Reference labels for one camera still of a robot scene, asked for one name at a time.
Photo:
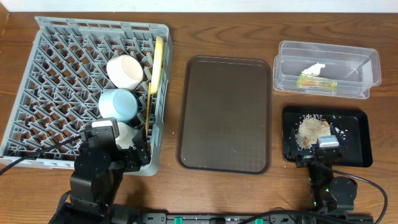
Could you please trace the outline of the small white cup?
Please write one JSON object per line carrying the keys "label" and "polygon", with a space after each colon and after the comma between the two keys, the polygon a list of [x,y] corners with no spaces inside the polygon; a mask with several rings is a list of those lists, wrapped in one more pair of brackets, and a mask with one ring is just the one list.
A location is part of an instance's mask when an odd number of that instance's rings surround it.
{"label": "small white cup", "polygon": [[133,147],[134,143],[132,139],[134,138],[135,130],[128,126],[126,123],[118,121],[119,136],[115,139],[116,145],[120,149],[128,149],[130,146]]}

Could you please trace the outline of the pile of rice waste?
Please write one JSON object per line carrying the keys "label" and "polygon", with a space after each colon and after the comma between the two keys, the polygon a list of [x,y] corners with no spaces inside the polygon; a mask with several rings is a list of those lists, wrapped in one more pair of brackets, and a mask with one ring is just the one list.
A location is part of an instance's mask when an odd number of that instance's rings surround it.
{"label": "pile of rice waste", "polygon": [[316,144],[319,137],[331,136],[333,133],[329,123],[322,115],[305,114],[298,122],[295,129],[295,138],[298,150],[310,149],[312,144]]}

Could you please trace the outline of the light blue bowl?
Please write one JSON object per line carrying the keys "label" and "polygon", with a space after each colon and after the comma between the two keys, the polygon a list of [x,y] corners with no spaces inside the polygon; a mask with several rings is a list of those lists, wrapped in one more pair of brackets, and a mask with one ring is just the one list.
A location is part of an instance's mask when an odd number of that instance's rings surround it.
{"label": "light blue bowl", "polygon": [[117,88],[102,92],[98,108],[103,118],[116,118],[119,122],[128,123],[136,116],[138,104],[130,91]]}

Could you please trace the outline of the wooden chopstick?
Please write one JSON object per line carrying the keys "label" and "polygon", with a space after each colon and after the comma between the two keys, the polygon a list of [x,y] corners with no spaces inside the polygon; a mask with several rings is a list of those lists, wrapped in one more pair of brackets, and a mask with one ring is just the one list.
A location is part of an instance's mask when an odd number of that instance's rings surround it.
{"label": "wooden chopstick", "polygon": [[148,93],[147,93],[147,109],[146,109],[146,124],[145,124],[145,132],[146,132],[146,136],[148,135],[148,129],[149,129],[149,116],[150,116],[150,105],[151,105],[151,86],[152,83],[150,82],[148,84]]}

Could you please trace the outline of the green snack wrapper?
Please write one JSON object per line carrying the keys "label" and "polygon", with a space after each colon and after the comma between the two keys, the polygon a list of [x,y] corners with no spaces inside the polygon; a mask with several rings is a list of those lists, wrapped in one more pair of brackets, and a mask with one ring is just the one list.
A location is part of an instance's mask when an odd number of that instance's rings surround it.
{"label": "green snack wrapper", "polygon": [[297,88],[318,88],[322,90],[337,90],[337,82],[333,82],[327,78],[320,78],[311,75],[300,74],[297,82]]}

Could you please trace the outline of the white tissue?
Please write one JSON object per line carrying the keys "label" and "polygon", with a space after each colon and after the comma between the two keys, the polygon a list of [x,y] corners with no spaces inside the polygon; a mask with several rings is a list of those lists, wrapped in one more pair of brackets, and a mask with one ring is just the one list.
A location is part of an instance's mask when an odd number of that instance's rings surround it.
{"label": "white tissue", "polygon": [[320,75],[321,69],[323,69],[325,67],[326,67],[326,65],[323,63],[316,63],[316,64],[311,65],[310,67],[306,68],[305,70],[303,70],[302,74],[317,77]]}

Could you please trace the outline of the yellow plate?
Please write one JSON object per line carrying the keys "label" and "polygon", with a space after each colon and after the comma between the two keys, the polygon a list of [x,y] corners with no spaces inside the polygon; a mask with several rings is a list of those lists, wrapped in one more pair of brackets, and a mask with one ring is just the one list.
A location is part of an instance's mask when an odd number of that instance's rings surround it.
{"label": "yellow plate", "polygon": [[157,36],[155,40],[154,61],[152,67],[152,79],[150,84],[149,93],[155,94],[159,89],[160,75],[162,69],[162,59],[164,51],[164,40],[161,36]]}

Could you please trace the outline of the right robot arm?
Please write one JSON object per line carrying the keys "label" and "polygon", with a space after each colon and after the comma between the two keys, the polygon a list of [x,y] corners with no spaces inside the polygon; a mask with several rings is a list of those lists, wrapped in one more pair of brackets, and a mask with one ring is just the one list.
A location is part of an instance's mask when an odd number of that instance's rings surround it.
{"label": "right robot arm", "polygon": [[290,131],[288,158],[298,168],[307,168],[310,176],[310,193],[315,211],[321,215],[346,218],[354,209],[358,185],[348,177],[333,175],[331,165],[343,158],[348,149],[342,137],[331,127],[331,134],[321,136],[310,149],[299,150],[295,131]]}

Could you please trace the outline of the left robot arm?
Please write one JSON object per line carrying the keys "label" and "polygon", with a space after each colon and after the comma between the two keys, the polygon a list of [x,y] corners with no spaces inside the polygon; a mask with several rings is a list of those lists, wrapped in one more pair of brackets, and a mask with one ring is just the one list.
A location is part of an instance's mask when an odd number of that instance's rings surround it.
{"label": "left robot arm", "polygon": [[71,190],[61,196],[50,223],[142,223],[140,211],[114,203],[125,172],[150,162],[144,128],[120,149],[111,126],[81,132],[80,155],[70,177]]}

